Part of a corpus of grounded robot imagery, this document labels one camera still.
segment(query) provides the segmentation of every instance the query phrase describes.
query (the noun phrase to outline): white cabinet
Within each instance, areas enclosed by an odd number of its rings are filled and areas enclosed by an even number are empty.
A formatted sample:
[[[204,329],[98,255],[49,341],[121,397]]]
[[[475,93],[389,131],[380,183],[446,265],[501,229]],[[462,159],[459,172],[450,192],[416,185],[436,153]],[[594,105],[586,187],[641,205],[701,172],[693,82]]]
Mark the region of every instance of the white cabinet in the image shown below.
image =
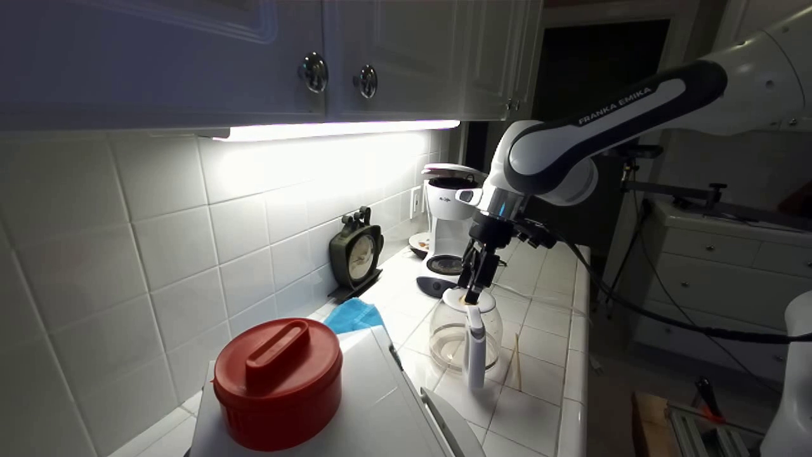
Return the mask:
[[[532,7],[541,2],[8,0],[0,130],[501,120]],[[322,92],[299,79],[311,50]]]
[[[537,0],[466,4],[465,111],[470,120],[530,116],[541,57]]]
[[[331,120],[459,116],[459,0],[325,0]],[[377,82],[360,93],[362,74]]]
[[[812,289],[812,234],[728,223],[655,205],[619,291],[653,312],[728,329],[787,332],[789,300]],[[735,368],[705,335],[632,317],[635,342]],[[721,341],[749,370],[782,380],[782,346]]]
[[[320,0],[12,0],[0,4],[0,126],[320,120],[298,65]]]

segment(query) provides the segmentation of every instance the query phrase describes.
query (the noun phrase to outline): white tile backsplash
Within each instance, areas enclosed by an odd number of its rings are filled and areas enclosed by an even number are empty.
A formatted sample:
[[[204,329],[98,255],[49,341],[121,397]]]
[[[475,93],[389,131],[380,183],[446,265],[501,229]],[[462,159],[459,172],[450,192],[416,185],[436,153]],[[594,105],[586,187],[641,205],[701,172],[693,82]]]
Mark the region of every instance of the white tile backsplash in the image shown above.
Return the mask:
[[[311,249],[314,247],[309,247],[308,234],[284,239],[281,244],[271,247],[276,286],[286,286],[314,269]]]
[[[225,321],[223,286],[215,269],[153,291],[153,302],[167,350]]]
[[[16,247],[128,222],[103,138],[2,139],[0,209]]]
[[[196,138],[112,135],[131,218],[205,203]]]
[[[138,365],[112,383],[79,397],[79,409],[98,454],[115,453],[174,406],[178,397],[163,360]]]
[[[93,454],[45,338],[0,354],[0,454]]]
[[[271,241],[261,196],[211,205],[211,222],[220,261],[232,261]]]
[[[204,335],[169,350],[169,370],[178,389],[178,399],[187,399],[204,389],[207,362],[229,342],[232,332],[225,323],[207,327]]]
[[[446,158],[438,131],[263,145],[181,130],[2,138],[0,376],[35,402],[0,430],[0,454],[117,450],[181,406],[233,332],[328,300],[341,214],[374,205],[389,241],[407,239],[408,187]]]
[[[229,315],[238,315],[275,291],[271,249],[220,267]]]
[[[50,329],[148,291],[129,227],[26,247],[21,261]]]
[[[215,267],[207,209],[134,223],[150,289]]]
[[[72,389],[83,397],[159,357],[150,300],[138,298],[53,332],[53,349]]]
[[[34,300],[23,285],[23,271],[18,258],[10,255],[0,255],[0,302],[2,302],[2,321],[0,321],[0,354],[8,349],[43,335]]]

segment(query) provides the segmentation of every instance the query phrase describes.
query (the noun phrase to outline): cable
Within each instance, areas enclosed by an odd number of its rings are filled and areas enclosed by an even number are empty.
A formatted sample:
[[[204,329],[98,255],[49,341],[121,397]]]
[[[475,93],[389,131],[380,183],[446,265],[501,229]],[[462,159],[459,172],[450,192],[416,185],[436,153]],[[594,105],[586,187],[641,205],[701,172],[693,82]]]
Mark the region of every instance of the cable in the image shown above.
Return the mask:
[[[610,291],[610,285],[603,285],[602,280],[596,280],[596,274],[588,274],[592,277],[592,285],[599,289],[599,291]],[[787,342],[812,342],[812,332],[804,332],[804,335],[776,335],[776,332],[740,332],[740,329],[725,329],[725,327],[704,327],[704,324],[687,324],[683,321],[673,321],[673,317],[665,317],[665,315],[657,315],[657,312],[649,312],[619,294],[611,294],[613,302],[619,302],[621,308],[638,312],[638,315],[645,315],[649,321],[657,321],[657,323],[668,323],[673,327],[683,327],[683,329],[690,329],[690,332],[704,332],[704,335],[714,335],[714,338],[724,338],[724,341],[744,341],[744,342],[761,342],[761,346],[787,346]]]
[[[690,324],[695,324],[695,321],[685,312],[685,308],[669,294],[669,289],[665,286],[665,282],[662,282],[662,277],[660,277],[660,271],[657,271],[657,267],[655,267],[655,261],[653,261],[653,257],[649,257],[649,249],[648,249],[648,244],[645,244],[645,239],[640,241],[640,247],[641,247],[641,258],[645,258],[645,265],[649,267],[649,271],[655,274],[655,280],[657,280],[657,285],[660,285],[660,289],[662,289],[662,294],[668,298],[668,302],[690,323]],[[725,356],[728,356],[728,360],[740,370],[740,374],[745,374],[757,387],[766,387],[772,394],[776,394],[776,389],[770,383],[770,380],[763,380],[763,379],[759,379],[728,346],[724,346],[721,341],[715,341],[714,335],[705,335],[717,350],[724,350]]]
[[[617,289],[617,285],[619,285],[619,280],[624,277],[624,271],[627,271],[627,265],[630,265],[630,258],[632,258],[632,251],[635,251],[635,247],[638,247],[638,239],[640,239],[640,234],[641,234],[641,218],[648,215],[648,214],[638,214],[638,205],[635,205],[635,215],[638,215],[638,223],[635,223],[635,230],[632,230],[632,239],[630,239],[630,247],[627,247],[627,251],[624,251],[624,257],[621,257],[621,261],[619,261],[619,267],[617,267],[617,274],[613,274],[613,280],[611,280],[611,285],[610,285],[610,291],[606,291],[606,304],[610,304],[610,317],[611,317],[611,298],[613,298],[613,289]]]
[[[592,265],[584,258],[584,255],[578,251],[578,247],[570,244],[570,241],[567,241],[567,247],[569,247],[569,249],[578,257],[578,261],[586,267],[586,271],[588,271],[588,277],[592,277],[592,285],[599,286],[602,291],[610,291],[610,285],[603,285],[602,280],[594,280],[596,274],[594,274]],[[641,315],[641,317],[657,321],[657,323],[668,323],[668,324],[683,327],[683,329],[704,332],[704,335],[709,335],[705,329],[714,329],[714,327],[697,327],[697,324],[690,321],[690,315],[685,315],[685,321],[690,323],[690,324],[685,324],[685,323],[679,323],[679,321],[669,321],[669,317],[655,315],[655,312],[649,312],[649,309],[641,309],[641,308],[627,302],[627,300],[619,298],[619,294],[613,294],[611,300],[619,302],[621,308],[627,308],[627,309],[632,309],[632,312],[638,312],[638,315]],[[749,368],[745,368],[725,346],[721,346],[714,335],[709,335],[709,341],[715,342],[715,346],[735,362],[735,368],[752,379],[752,383],[757,383],[757,387],[761,387],[761,389],[770,389],[770,394],[773,394],[773,397],[780,394],[770,380],[763,380],[763,379],[759,379],[754,370],[749,370]]]

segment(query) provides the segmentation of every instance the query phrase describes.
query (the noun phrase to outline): clear jar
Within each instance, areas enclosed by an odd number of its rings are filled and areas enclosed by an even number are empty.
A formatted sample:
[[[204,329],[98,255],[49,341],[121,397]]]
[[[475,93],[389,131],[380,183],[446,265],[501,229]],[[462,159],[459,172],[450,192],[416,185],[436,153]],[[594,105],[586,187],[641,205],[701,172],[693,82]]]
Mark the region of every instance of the clear jar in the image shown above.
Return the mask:
[[[466,308],[465,289],[446,289],[432,312],[428,350],[436,362],[454,370],[462,370],[466,357]],[[476,309],[487,335],[485,368],[493,368],[503,357],[503,317],[487,289],[479,294]]]

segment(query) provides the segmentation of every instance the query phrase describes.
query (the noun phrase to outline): coffee maker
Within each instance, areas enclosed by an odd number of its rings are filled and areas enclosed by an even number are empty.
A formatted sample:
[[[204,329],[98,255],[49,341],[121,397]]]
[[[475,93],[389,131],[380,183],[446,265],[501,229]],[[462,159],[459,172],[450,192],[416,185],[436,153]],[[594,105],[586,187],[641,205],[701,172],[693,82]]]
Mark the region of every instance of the coffee maker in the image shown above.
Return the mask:
[[[470,241],[475,205],[459,203],[456,190],[479,187],[482,172],[459,163],[428,163],[424,168],[427,205],[432,214],[432,241],[427,269],[456,277]]]

